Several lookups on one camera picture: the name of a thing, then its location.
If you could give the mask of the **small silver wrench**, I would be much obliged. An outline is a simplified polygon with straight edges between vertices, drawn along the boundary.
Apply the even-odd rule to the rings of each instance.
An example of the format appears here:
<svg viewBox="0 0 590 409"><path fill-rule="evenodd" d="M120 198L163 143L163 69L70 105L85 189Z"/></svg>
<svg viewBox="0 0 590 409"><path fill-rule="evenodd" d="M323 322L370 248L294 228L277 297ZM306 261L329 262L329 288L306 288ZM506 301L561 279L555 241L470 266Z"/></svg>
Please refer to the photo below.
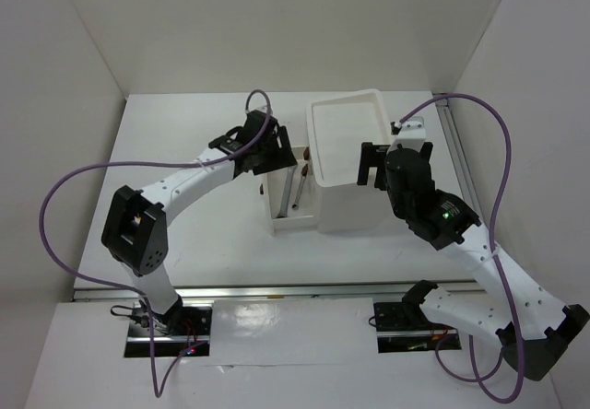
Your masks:
<svg viewBox="0 0 590 409"><path fill-rule="evenodd" d="M300 178L298 189L297 189L295 198L294 198L292 206L291 206L291 208L294 211L299 209L300 202L301 202L301 196L302 196L302 192L303 192L303 188L304 188L304 184L306 182L306 179L307 179L306 176L301 176L301 178Z"/></svg>

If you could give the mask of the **long silver ratchet wrench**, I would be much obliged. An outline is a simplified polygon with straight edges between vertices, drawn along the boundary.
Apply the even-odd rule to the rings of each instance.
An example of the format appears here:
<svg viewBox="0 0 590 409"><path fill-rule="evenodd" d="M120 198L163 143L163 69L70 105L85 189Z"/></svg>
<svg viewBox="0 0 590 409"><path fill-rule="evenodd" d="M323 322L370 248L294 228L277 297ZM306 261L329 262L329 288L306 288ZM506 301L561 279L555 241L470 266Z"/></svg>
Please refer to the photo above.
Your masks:
<svg viewBox="0 0 590 409"><path fill-rule="evenodd" d="M284 218L287 216L287 212L289 209L289 197L290 197L290 191L291 191L291 186L292 186L292 178L293 178L293 172L294 172L295 168L294 167L289 167L287 170L287 176L285 179L285 185L284 185L284 189L283 189L283 193L282 193L282 197L281 197L281 203L280 203L280 208L277 214L277 218Z"/></svg>

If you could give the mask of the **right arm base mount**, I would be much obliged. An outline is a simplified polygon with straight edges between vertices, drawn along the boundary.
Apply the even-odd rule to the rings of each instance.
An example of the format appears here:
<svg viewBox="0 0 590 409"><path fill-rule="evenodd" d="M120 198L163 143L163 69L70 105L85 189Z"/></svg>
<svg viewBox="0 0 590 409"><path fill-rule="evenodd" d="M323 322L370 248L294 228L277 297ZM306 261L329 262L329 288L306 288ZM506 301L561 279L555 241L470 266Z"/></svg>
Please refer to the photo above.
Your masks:
<svg viewBox="0 0 590 409"><path fill-rule="evenodd" d="M428 321L420 309L403 301L375 302L368 324L376 331L380 354L461 349L455 328Z"/></svg>

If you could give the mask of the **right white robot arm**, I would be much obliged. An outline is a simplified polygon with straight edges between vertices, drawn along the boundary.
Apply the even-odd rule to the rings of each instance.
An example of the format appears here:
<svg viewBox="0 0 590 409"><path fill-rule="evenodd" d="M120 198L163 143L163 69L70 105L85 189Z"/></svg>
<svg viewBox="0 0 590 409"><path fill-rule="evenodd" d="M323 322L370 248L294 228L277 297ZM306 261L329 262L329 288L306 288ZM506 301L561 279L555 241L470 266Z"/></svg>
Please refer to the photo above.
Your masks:
<svg viewBox="0 0 590 409"><path fill-rule="evenodd" d="M454 327L498 349L532 381L551 371L589 322L579 304L567 305L539 285L499 244L460 197L435 186L432 144L420 150L364 142L357 183L376 170L375 188L387 193L394 215L434 250L456 262L495 300L485 308L421 280L403 296L402 316L413 328L429 321Z"/></svg>

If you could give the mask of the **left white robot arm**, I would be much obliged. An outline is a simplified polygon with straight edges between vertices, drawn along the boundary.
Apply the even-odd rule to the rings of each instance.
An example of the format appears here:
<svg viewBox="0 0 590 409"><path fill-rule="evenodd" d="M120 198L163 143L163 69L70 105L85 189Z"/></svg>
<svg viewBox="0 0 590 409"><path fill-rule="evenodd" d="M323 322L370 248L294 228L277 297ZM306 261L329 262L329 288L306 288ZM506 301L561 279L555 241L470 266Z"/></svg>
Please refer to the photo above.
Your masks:
<svg viewBox="0 0 590 409"><path fill-rule="evenodd" d="M213 139L195 165L141 189L127 185L113 195L101 243L147 295L150 325L174 333L187 318L183 301L164 267L168 227L185 209L243 173L265 174L296 164L289 134L273 116L259 110L245 124Z"/></svg>

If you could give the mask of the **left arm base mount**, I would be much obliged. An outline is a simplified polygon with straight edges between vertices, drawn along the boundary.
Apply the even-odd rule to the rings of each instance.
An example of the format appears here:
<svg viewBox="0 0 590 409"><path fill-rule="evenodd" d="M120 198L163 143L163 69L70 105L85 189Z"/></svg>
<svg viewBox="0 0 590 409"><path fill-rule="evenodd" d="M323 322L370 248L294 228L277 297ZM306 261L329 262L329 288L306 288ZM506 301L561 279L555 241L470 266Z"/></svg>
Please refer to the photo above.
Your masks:
<svg viewBox="0 0 590 409"><path fill-rule="evenodd" d="M133 307L114 305L113 317L127 320L125 358L149 358L148 312L143 303ZM186 350L188 357L205 357L210 353L211 305L191 305L183 308L180 319L168 325L154 320L155 357L175 357Z"/></svg>

